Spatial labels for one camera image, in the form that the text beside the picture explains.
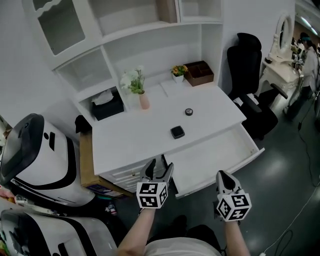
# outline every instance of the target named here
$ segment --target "fiducial marker cube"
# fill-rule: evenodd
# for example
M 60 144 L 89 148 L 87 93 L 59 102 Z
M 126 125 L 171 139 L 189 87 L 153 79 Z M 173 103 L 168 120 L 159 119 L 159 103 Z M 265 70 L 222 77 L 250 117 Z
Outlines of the fiducial marker cube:
M 138 182 L 136 197 L 140 208 L 159 209 L 168 197 L 166 182 Z
M 252 204 L 249 194 L 223 194 L 220 197 L 217 210 L 226 222 L 241 221 L 248 214 Z

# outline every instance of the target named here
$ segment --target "chair backrest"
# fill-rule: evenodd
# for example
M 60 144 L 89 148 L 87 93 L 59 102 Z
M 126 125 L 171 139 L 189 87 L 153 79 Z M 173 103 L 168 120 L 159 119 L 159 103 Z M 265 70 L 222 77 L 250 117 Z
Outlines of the chair backrest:
M 259 87 L 261 43 L 251 34 L 238 33 L 239 44 L 227 51 L 232 78 L 229 97 L 234 100 L 240 94 L 254 94 Z

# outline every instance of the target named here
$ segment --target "white flower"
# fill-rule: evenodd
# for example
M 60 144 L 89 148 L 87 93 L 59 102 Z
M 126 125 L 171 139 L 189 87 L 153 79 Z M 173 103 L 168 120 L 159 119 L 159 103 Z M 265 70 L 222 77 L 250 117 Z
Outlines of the white flower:
M 138 72 L 135 69 L 130 70 L 129 72 L 126 73 L 127 77 L 133 81 L 138 78 Z
M 142 66 L 142 65 L 139 65 L 139 66 L 136 67 L 136 69 L 137 69 L 137 70 L 140 70 L 141 72 L 143 72 L 144 69 L 145 69 L 145 67 Z
M 129 86 L 131 85 L 131 80 L 129 78 L 129 76 L 127 76 L 127 74 L 123 74 L 120 84 L 123 85 L 122 88 L 129 88 Z

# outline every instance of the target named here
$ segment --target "pink vase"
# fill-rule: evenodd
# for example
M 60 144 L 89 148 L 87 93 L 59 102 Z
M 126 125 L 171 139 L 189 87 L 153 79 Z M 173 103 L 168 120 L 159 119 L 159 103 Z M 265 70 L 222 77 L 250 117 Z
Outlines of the pink vase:
M 147 110 L 148 108 L 150 108 L 150 103 L 145 91 L 143 92 L 143 94 L 139 94 L 139 100 L 140 100 L 141 108 L 143 110 Z

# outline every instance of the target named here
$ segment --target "black square device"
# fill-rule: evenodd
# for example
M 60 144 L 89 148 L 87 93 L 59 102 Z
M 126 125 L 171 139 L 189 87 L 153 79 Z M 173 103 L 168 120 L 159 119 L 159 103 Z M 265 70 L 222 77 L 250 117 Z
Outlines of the black square device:
M 171 134 L 175 140 L 185 136 L 184 129 L 182 129 L 182 127 L 180 125 L 172 128 Z

